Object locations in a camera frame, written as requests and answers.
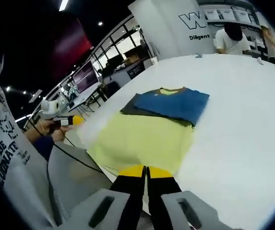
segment black hair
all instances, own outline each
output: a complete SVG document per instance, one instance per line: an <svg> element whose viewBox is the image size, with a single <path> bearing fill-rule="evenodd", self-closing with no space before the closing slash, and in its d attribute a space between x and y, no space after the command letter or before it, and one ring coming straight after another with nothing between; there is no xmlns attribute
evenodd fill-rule
<svg viewBox="0 0 275 230"><path fill-rule="evenodd" d="M243 33L241 27L237 23L225 23L224 25L225 32L228 37L230 37L233 41L240 41L243 38Z"/></svg>

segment red wall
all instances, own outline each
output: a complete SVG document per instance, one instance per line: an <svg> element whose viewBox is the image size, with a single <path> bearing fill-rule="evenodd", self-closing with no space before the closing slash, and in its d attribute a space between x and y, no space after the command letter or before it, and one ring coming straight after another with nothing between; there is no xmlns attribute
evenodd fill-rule
<svg viewBox="0 0 275 230"><path fill-rule="evenodd" d="M73 69L74 64L92 47L80 22L69 14L62 14L53 23L54 39L50 58L51 76L57 83Z"/></svg>

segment monitor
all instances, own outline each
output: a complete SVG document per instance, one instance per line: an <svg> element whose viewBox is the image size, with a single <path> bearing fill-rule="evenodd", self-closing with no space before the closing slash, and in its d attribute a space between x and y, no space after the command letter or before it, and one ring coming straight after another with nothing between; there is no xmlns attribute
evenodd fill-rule
<svg viewBox="0 0 275 230"><path fill-rule="evenodd" d="M95 83L99 82L93 65L88 61L78 72L73 76L73 79L78 87L78 91L85 91Z"/></svg>
<svg viewBox="0 0 275 230"><path fill-rule="evenodd" d="M115 57L110 58L108 60L109 68L116 69L118 66L120 66L123 63L123 61L124 61L124 58L121 54L116 55Z"/></svg>

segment person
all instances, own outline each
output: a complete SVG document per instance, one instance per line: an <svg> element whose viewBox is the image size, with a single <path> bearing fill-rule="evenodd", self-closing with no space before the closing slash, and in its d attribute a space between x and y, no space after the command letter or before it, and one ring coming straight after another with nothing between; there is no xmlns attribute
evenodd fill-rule
<svg viewBox="0 0 275 230"><path fill-rule="evenodd" d="M0 60L0 74L3 58ZM23 133L15 122L0 87L0 186L21 215L33 229L53 227L56 222L49 199L47 161L33 146L49 132L53 121L40 121ZM54 141L63 140L69 129L52 134Z"/></svg>
<svg viewBox="0 0 275 230"><path fill-rule="evenodd" d="M32 142L32 144L36 148L36 150L39 152L39 154L41 154L45 158L45 160L48 162L54 143L59 141L64 141L65 133L68 130L69 128L67 127L61 127L60 130L55 130L51 134L51 136L49 135L41 136L36 141Z"/></svg>
<svg viewBox="0 0 275 230"><path fill-rule="evenodd" d="M215 43L219 54L242 55L243 51L250 50L247 37L237 23L225 23L224 29L217 31Z"/></svg>
<svg viewBox="0 0 275 230"><path fill-rule="evenodd" d="M265 17L259 12L256 12L256 16L261 26L262 34L265 39L266 47L270 57L275 56L275 30L270 26Z"/></svg>

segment table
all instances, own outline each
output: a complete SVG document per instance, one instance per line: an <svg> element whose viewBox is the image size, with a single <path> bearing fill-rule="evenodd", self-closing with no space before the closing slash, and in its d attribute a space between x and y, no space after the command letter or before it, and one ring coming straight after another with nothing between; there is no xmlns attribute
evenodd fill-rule
<svg viewBox="0 0 275 230"><path fill-rule="evenodd" d="M71 107L67 113L69 113L70 111L73 111L74 109L78 109L79 106L83 105L84 103L86 103L89 98L95 93L98 92L98 94L100 95L100 97L103 99L104 102L106 102L106 97L103 95L103 93L100 91L99 89L100 87L100 82L95 83L94 85L92 85L91 87L87 88L86 90L84 90L83 92L80 93L80 95L75 98L74 102L74 106Z"/></svg>
<svg viewBox="0 0 275 230"><path fill-rule="evenodd" d="M107 85L112 81L116 81L119 87L123 87L140 72L145 70L144 61L146 60L147 59L141 59L130 66L116 70L111 76L104 78L103 82Z"/></svg>
<svg viewBox="0 0 275 230"><path fill-rule="evenodd" d="M275 213L274 64L219 54L160 61L91 115L78 129L81 141L88 148L136 93L183 86L210 98L176 181L213 207L231 228L260 229Z"/></svg>

